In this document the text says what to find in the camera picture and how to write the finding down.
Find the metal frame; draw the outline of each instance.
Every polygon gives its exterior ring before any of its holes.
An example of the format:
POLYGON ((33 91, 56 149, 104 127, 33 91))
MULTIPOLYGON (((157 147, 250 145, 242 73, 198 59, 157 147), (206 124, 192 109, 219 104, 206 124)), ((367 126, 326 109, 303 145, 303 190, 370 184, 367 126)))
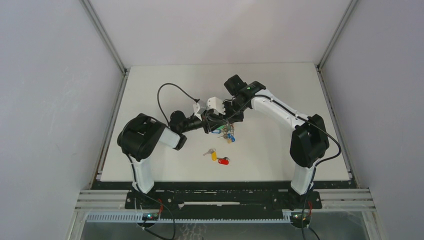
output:
MULTIPOLYGON (((334 212, 362 212, 363 220, 366 226, 370 240, 385 240, 381 235, 376 220, 376 207, 369 189, 318 189, 321 197, 322 209, 314 209, 314 212, 334 213, 334 212)), ((143 215, 157 213, 157 209, 144 209, 142 212, 134 209, 125 209, 125 205, 130 199, 127 199, 128 190, 82 190, 72 217, 72 223, 68 230, 68 240, 79 240, 82 236, 84 224, 86 222, 96 223, 142 223, 143 215)), ((196 202, 204 209, 210 208, 214 204, 223 205, 225 203, 196 202)), ((282 223, 290 224, 290 217, 299 213, 301 209, 266 209, 263 211, 277 213, 276 218, 256 219, 191 219, 177 218, 176 223, 282 223)), ((161 218, 149 223, 171 223, 169 218, 161 218)))
POLYGON ((324 51, 324 54, 322 55, 321 59, 319 60, 319 63, 317 64, 318 70, 323 69, 324 65, 326 64, 327 59, 330 56, 331 51, 333 50, 334 45, 336 44, 337 40, 340 37, 340 34, 342 33, 343 29, 346 26, 346 23, 348 22, 349 18, 351 17, 353 11, 355 10, 356 6, 358 5, 358 2, 360 0, 350 0, 349 5, 346 8, 346 11, 344 11, 343 16, 341 17, 340 22, 338 23, 338 26, 336 30, 334 31, 334 34, 331 37, 330 42, 327 45, 327 48, 324 51))
POLYGON ((97 15, 96 11, 94 10, 94 7, 90 0, 79 0, 82 7, 84 8, 85 12, 87 13, 87 16, 90 18, 91 23, 93 24, 95 30, 97 31, 98 35, 100 36, 101 40, 104 43, 104 46, 109 51, 110 55, 112 56, 113 60, 115 61, 116 65, 118 66, 119 70, 125 74, 127 69, 124 66, 124 63, 122 62, 117 50, 115 49, 115 46, 112 44, 111 38, 109 37, 108 33, 105 30, 105 27, 103 26, 102 22, 100 21, 99 16, 97 15))
MULTIPOLYGON (((100 180, 102 174, 103 164, 106 158, 107 150, 111 141, 112 131, 114 129, 115 121, 118 115, 118 111, 121 105, 121 101, 124 94, 124 89, 128 79, 129 72, 125 68, 122 60, 119 57, 118 52, 116 51, 112 41, 107 34, 102 22, 99 19, 96 11, 93 8, 90 0, 79 0, 84 10, 86 11, 88 17, 90 18, 93 26, 98 32, 100 38, 102 39, 105 47, 113 57, 116 65, 123 73, 119 91, 117 93, 116 101, 114 103, 111 118, 107 126, 107 131, 103 139, 103 145, 99 156, 98 166, 95 170, 95 177, 93 178, 93 183, 100 180)), ((316 66, 317 74, 321 84, 322 91, 324 93, 325 101, 327 103, 328 109, 330 110, 331 120, 333 121, 335 132, 338 140, 340 141, 342 147, 342 154, 345 159, 346 168, 350 173, 350 178, 353 181, 340 181, 342 184, 337 182, 317 182, 315 185, 315 192, 319 193, 320 203, 322 204, 321 209, 314 209, 314 212, 362 212, 362 217, 365 222, 366 232, 370 240, 385 240, 383 235, 382 226, 379 222, 379 218, 376 212, 376 207, 372 199, 369 189, 360 189, 357 188, 357 182, 355 179, 355 169, 349 161, 349 152, 346 148, 346 144, 343 141, 343 134, 338 125, 338 118, 336 113, 333 110, 333 104, 331 96, 327 91, 327 86, 322 76, 322 68, 326 63, 335 43, 337 42, 341 32, 343 31, 349 17, 351 16, 353 10, 355 9, 359 0, 351 0, 340 23, 337 26, 336 31, 334 32, 331 41, 329 42, 319 64, 316 66)), ((255 182, 248 183, 234 183, 226 187, 218 188, 213 183, 203 187, 202 189, 226 189, 229 190, 228 194, 235 196, 237 191, 240 192, 240 189, 256 189, 259 191, 267 191, 267 193, 280 193, 286 192, 286 184, 290 182, 276 182, 276 183, 266 183, 267 187, 264 187, 263 184, 258 184, 255 182)), ((187 194, 193 195, 196 190, 201 189, 199 184, 186 184, 186 183, 158 183, 156 188, 153 191, 160 192, 173 192, 171 189, 174 189, 176 192, 186 191, 187 194)), ((90 185, 90 188, 98 188, 98 185, 90 185)), ((125 205, 131 202, 131 199, 127 199, 127 194, 129 194, 131 183, 128 182, 115 182, 111 183, 108 186, 105 186, 103 190, 82 190, 79 194, 74 213, 72 215, 71 224, 67 232, 67 240, 79 240, 82 236, 84 225, 86 222, 102 222, 102 223, 134 223, 142 222, 143 214, 139 211, 136 212, 134 209, 125 209, 125 205)), ((252 217, 243 218, 243 219, 191 219, 186 217, 178 218, 175 220, 176 223, 290 223, 290 216, 293 213, 298 213, 301 209, 289 210, 289 209, 275 209, 275 205, 272 205, 269 202, 272 202, 272 199, 266 198, 268 202, 260 202, 259 207, 262 211, 273 213, 272 216, 277 215, 277 217, 272 218, 259 218, 256 219, 254 214, 251 214, 252 217)), ((201 208, 207 210, 211 206, 219 205, 236 205, 237 202, 211 202, 211 201, 184 201, 185 207, 187 208, 190 205, 200 206, 201 208)), ((157 209, 144 209, 143 213, 157 213, 157 209)), ((157 222, 160 223, 170 223, 171 219, 166 218, 166 214, 163 213, 165 218, 161 218, 157 222)))

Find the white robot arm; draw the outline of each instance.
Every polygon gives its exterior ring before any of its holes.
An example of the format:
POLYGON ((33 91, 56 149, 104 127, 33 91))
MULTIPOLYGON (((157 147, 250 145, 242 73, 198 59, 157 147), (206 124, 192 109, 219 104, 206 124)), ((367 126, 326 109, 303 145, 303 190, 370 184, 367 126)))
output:
POLYGON ((242 122, 244 110, 251 108, 292 129, 290 155, 296 165, 289 192, 300 201, 312 188, 315 165, 329 147, 324 120, 317 114, 308 116, 291 108, 257 81, 247 85, 235 75, 224 86, 232 100, 213 97, 208 105, 197 100, 192 116, 174 111, 168 126, 141 113, 124 127, 118 145, 131 162, 134 188, 145 194, 152 189, 149 156, 158 142, 179 150, 187 139, 183 133, 200 128, 209 133, 225 123, 242 122))

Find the white platform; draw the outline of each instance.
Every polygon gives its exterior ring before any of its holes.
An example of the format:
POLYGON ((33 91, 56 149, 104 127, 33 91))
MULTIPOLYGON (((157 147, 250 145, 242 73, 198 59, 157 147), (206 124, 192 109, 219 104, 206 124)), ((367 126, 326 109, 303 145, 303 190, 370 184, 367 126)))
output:
MULTIPOLYGON (((101 181, 132 181, 130 164, 117 145, 117 137, 125 124, 144 113, 166 123, 156 94, 163 83, 174 83, 195 98, 230 99, 224 82, 238 74, 248 84, 259 81, 276 97, 296 110, 324 118, 327 131, 336 137, 323 91, 312 63, 211 64, 134 66, 129 72, 112 140, 108 149, 101 181)), ((169 117, 181 110, 193 113, 191 99, 173 86, 165 86, 160 102, 169 117)), ((187 142, 180 151, 158 144, 151 155, 151 171, 155 181, 290 181, 294 166, 289 154, 291 131, 259 112, 247 109, 244 122, 235 123, 236 141, 228 144, 217 134, 203 129, 185 133, 187 142), (230 158, 229 165, 203 156, 215 148, 218 157, 230 158)), ((337 152, 330 141, 326 157, 337 152)), ((342 156, 320 164, 315 180, 349 180, 342 156)))

